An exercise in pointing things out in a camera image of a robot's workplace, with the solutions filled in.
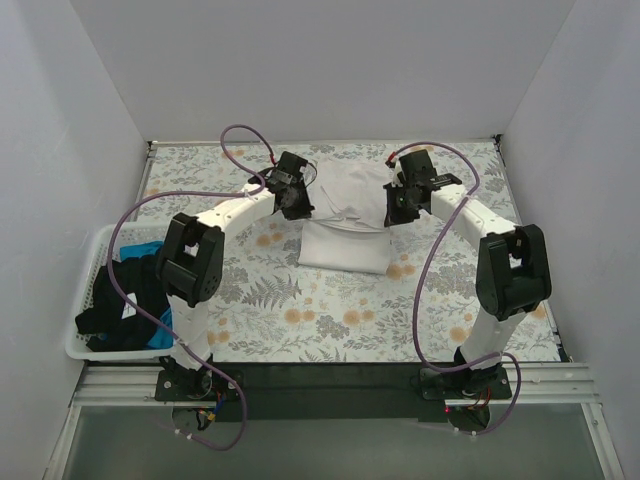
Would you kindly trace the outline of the white t shirt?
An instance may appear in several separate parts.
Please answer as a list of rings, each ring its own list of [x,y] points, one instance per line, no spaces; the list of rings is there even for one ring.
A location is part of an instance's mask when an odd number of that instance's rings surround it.
[[[303,222],[303,266],[383,275],[391,263],[384,225],[390,171],[380,163],[324,160],[308,188],[312,217]]]

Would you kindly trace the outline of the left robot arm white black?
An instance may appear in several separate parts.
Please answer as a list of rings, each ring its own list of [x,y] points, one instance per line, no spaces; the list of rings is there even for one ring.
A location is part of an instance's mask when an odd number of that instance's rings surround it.
[[[211,358],[208,302],[222,280],[226,243],[277,212],[288,220],[310,218],[314,207],[307,177],[317,177],[316,166],[285,152],[274,166],[252,177],[239,197],[195,216],[178,213],[171,219],[156,274],[178,339],[171,356],[161,363],[184,395],[204,398],[213,388],[212,374],[203,365]]]

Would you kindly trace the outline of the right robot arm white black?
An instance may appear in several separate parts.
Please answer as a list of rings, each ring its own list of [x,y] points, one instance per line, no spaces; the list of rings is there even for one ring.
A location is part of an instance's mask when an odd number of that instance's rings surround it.
[[[545,237],[534,225],[518,225],[492,211],[450,173],[440,174],[421,143],[402,147],[385,164],[393,178],[384,190],[385,223],[408,224],[426,212],[454,230],[477,253],[475,279],[480,309],[471,333],[456,349],[450,367],[425,366],[438,385],[457,394],[484,393],[500,378],[505,348],[527,314],[552,292]]]

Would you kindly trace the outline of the black t shirt in basket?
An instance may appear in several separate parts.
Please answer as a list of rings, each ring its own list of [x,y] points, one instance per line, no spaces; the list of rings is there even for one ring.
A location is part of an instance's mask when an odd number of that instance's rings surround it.
[[[170,308],[155,274],[156,262],[155,255],[147,255],[113,263],[115,279],[126,298],[114,289],[108,269],[100,267],[92,286],[92,305],[75,317],[78,333],[89,337],[86,346],[90,351],[161,350],[146,348],[159,326],[129,304],[134,302],[157,319]]]

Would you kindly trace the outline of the white plastic laundry basket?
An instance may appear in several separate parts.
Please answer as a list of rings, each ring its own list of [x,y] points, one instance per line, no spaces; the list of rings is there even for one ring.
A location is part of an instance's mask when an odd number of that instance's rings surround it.
[[[79,288],[66,352],[74,359],[129,361],[170,353],[174,339],[167,330],[139,314],[114,289],[107,264],[130,301],[172,326],[169,302],[156,277],[156,262],[167,230],[164,223],[127,223],[108,250],[113,228],[94,238],[84,283]]]

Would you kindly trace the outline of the blue t shirt in basket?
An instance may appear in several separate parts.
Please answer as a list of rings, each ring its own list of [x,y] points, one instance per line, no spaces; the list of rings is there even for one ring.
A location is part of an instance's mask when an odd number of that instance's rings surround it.
[[[162,241],[152,241],[137,245],[128,245],[120,248],[120,259],[122,261],[130,258],[141,258],[147,255],[154,255],[160,251],[163,246]],[[158,319],[168,328],[172,327],[171,309],[167,307],[165,311],[158,316]],[[173,345],[173,338],[164,329],[157,327],[155,334],[148,341],[147,349],[168,349]]]

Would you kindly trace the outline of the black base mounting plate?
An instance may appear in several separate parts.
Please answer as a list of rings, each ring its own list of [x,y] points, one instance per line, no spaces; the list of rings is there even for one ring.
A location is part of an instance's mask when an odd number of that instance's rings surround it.
[[[499,368],[486,387],[461,383],[419,363],[220,363],[219,373],[163,365],[158,402],[196,409],[222,403],[219,422],[412,419],[444,423],[468,411],[487,426],[489,408],[511,399],[516,383]]]

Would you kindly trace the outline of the aluminium front rail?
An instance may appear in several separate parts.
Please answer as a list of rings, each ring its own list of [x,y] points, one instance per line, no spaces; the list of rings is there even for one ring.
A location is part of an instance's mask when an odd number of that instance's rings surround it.
[[[154,400],[155,366],[90,367],[75,395],[69,479],[604,479],[600,398],[587,367],[510,369],[516,404],[476,437],[447,421],[216,421],[192,438],[191,407]]]

